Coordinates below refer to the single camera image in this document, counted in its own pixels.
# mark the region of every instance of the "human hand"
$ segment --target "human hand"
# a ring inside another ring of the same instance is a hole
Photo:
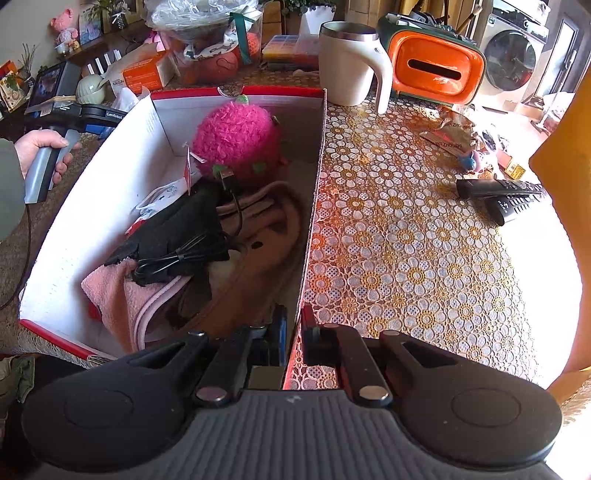
[[[40,148],[63,148],[67,145],[67,140],[53,130],[33,130],[26,135],[23,135],[14,144],[14,148],[18,155],[18,161],[21,164],[22,176],[27,176],[27,172],[29,171],[29,168],[31,168],[33,160],[35,160],[35,156]],[[74,150],[77,148],[80,148],[79,143],[74,146]],[[68,153],[64,156],[61,162],[57,163],[56,172],[53,174],[54,185],[61,182],[61,176],[66,172],[71,161],[72,154]]]

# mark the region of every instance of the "lace tablecloth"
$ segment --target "lace tablecloth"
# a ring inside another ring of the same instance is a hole
[[[284,73],[243,82],[318,86]],[[371,95],[329,104],[301,302],[320,323],[371,337],[400,330],[547,387],[578,320],[566,234],[551,206],[499,229],[482,205],[458,199],[456,159],[419,137],[438,122],[419,100],[390,101],[379,116]],[[336,388],[332,369],[304,365],[299,332],[285,388]]]

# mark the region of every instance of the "stainless steel rim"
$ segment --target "stainless steel rim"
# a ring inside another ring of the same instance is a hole
[[[320,27],[320,35],[353,41],[374,41],[379,38],[375,28],[352,22],[323,23]]]

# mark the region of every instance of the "pink fuzzy ball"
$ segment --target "pink fuzzy ball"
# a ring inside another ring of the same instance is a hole
[[[242,187],[260,188],[273,181],[280,164],[281,131],[271,114],[256,105],[228,102],[197,127],[191,151],[201,173],[216,178],[227,167]]]

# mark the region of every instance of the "pink figurine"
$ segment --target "pink figurine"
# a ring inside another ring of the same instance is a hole
[[[71,8],[66,8],[61,15],[51,19],[49,24],[59,33],[56,38],[56,45],[65,43],[71,50],[79,46],[76,40],[78,38],[78,30],[72,27],[73,23],[74,12]]]

